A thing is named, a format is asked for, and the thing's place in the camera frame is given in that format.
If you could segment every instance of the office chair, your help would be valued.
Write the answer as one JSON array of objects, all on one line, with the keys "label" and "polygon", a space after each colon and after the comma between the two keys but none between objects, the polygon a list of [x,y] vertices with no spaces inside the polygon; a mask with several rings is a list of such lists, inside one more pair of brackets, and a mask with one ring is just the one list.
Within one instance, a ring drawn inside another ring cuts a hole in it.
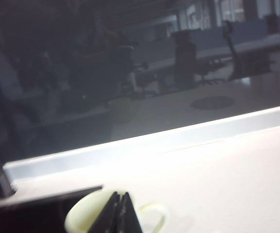
[{"label": "office chair", "polygon": [[[196,45],[190,40],[191,33],[193,33],[192,30],[185,30],[174,34],[176,42],[175,78],[179,87],[189,89],[199,85],[225,82],[223,79],[205,79],[205,76],[210,72],[214,72],[225,65],[214,61],[198,62],[196,60]],[[200,75],[202,80],[195,82],[195,74]]]}]

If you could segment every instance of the dark glass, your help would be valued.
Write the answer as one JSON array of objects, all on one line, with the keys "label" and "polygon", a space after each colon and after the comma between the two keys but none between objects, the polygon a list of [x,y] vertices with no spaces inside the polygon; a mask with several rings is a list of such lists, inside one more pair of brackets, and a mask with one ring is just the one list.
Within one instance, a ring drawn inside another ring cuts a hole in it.
[{"label": "dark glass", "polygon": [[280,0],[0,0],[2,163],[275,106]]}]

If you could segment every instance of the white mug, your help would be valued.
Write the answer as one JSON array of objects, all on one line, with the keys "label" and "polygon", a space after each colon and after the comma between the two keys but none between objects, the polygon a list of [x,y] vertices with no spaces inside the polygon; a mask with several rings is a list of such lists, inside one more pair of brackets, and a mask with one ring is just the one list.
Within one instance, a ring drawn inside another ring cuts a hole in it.
[{"label": "white mug", "polygon": [[[123,190],[101,189],[80,199],[70,209],[66,216],[64,222],[66,231],[68,233],[87,233],[115,191],[117,191],[121,196],[126,192]],[[141,219],[148,211],[156,211],[160,213],[161,218],[151,233],[160,232],[168,219],[168,211],[165,206],[156,202],[148,203],[139,208],[135,208],[135,211],[139,219]]]}]

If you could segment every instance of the desk surface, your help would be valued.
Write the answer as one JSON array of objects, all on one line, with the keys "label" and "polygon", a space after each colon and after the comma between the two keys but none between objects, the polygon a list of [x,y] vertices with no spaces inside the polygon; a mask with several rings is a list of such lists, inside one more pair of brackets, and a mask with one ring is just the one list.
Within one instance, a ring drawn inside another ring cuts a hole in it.
[{"label": "desk surface", "polygon": [[280,127],[166,153],[129,154],[115,163],[103,157],[86,168],[17,180],[17,193],[0,206],[101,183],[128,190],[135,206],[165,205],[170,218],[164,233],[277,233]]}]

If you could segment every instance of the mug handle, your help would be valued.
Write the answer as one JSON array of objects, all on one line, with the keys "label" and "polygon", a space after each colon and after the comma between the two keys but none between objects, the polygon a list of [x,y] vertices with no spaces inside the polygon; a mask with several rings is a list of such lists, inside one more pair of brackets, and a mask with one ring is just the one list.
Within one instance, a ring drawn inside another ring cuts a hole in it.
[{"label": "mug handle", "polygon": [[158,222],[158,224],[155,226],[155,228],[152,230],[151,233],[158,233],[160,230],[163,228],[165,225],[166,221],[168,220],[169,212],[167,208],[162,205],[161,203],[153,202],[153,203],[148,203],[145,204],[137,209],[137,213],[141,216],[144,215],[144,213],[148,211],[156,211],[161,214],[161,218]]}]

